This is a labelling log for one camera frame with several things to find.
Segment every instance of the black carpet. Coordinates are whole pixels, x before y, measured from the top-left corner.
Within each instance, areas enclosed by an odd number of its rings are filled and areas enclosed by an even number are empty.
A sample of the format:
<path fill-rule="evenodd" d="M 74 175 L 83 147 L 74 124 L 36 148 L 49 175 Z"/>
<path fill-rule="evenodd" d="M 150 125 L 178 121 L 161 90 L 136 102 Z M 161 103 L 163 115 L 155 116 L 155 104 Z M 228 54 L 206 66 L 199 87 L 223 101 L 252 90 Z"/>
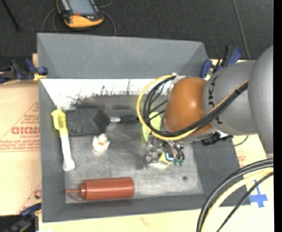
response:
<path fill-rule="evenodd" d="M 16 31 L 0 0 L 0 68 L 11 58 L 31 56 L 37 50 L 36 33 L 55 7 L 55 0 L 6 2 L 21 32 Z M 273 44 L 274 0 L 235 0 L 235 3 L 248 54 L 250 59 L 257 59 Z M 103 11 L 115 22 L 117 36 L 201 41 L 210 58 L 221 58 L 225 46 L 235 44 L 243 51 L 242 58 L 249 58 L 232 0 L 113 0 Z M 54 23 L 58 31 L 71 32 L 57 14 Z M 55 31 L 52 16 L 46 21 L 44 31 Z M 88 32 L 77 33 L 112 35 L 113 25 L 106 19 Z M 17 219 L 0 218 L 0 231 Z"/>

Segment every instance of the small white toy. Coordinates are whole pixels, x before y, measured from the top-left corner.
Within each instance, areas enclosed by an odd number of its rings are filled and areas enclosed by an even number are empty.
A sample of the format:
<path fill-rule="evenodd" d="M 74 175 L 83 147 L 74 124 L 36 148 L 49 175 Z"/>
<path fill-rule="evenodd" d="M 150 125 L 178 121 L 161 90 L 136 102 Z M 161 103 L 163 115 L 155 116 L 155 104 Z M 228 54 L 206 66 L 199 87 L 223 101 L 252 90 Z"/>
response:
<path fill-rule="evenodd" d="M 101 155 L 109 147 L 110 141 L 108 141 L 106 134 L 100 134 L 98 137 L 94 137 L 92 147 L 95 155 Z"/>

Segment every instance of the toothbrush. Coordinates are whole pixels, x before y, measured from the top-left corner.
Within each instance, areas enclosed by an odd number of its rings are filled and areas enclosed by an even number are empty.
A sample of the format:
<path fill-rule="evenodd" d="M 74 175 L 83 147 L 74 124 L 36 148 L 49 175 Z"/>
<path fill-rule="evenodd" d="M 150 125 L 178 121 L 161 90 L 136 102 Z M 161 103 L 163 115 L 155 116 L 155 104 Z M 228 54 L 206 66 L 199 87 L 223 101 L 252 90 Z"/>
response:
<path fill-rule="evenodd" d="M 53 116 L 54 127 L 59 131 L 59 136 L 62 143 L 62 150 L 64 156 L 63 170 L 70 171 L 75 168 L 75 163 L 71 157 L 69 136 L 67 130 L 66 114 L 59 108 L 54 110 L 51 115 Z"/>

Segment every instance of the clamp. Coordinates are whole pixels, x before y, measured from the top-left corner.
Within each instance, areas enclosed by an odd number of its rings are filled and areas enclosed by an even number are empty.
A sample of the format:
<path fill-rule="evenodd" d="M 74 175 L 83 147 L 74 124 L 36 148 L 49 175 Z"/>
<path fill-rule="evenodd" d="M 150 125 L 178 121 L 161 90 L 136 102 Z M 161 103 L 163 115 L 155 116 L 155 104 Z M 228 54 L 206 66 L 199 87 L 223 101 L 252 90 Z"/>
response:
<path fill-rule="evenodd" d="M 217 63 L 217 65 L 213 65 L 212 61 L 207 59 L 204 61 L 203 65 L 201 66 L 200 77 L 206 78 L 206 76 L 212 72 L 215 73 L 216 71 L 222 69 L 223 67 L 230 66 L 235 64 L 239 58 L 242 56 L 242 51 L 235 45 L 228 45 L 226 47 L 225 55 L 221 63 Z"/>
<path fill-rule="evenodd" d="M 36 68 L 28 58 L 24 65 L 18 65 L 15 59 L 12 59 L 8 65 L 0 69 L 0 84 L 14 80 L 30 80 L 46 77 L 48 69 L 44 66 Z"/>
<path fill-rule="evenodd" d="M 34 222 L 37 222 L 37 216 L 35 212 L 41 210 L 41 203 L 37 203 L 23 211 L 21 211 L 20 219 L 3 232 L 25 232 Z"/>

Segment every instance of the orange device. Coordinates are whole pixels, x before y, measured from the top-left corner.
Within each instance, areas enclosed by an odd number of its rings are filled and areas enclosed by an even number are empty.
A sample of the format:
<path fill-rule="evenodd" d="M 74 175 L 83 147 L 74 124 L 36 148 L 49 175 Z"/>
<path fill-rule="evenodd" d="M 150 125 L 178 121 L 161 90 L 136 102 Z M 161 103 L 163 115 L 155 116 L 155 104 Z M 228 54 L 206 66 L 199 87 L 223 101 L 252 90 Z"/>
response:
<path fill-rule="evenodd" d="M 56 7 L 65 24 L 73 29 L 92 27 L 103 21 L 94 0 L 56 0 Z"/>

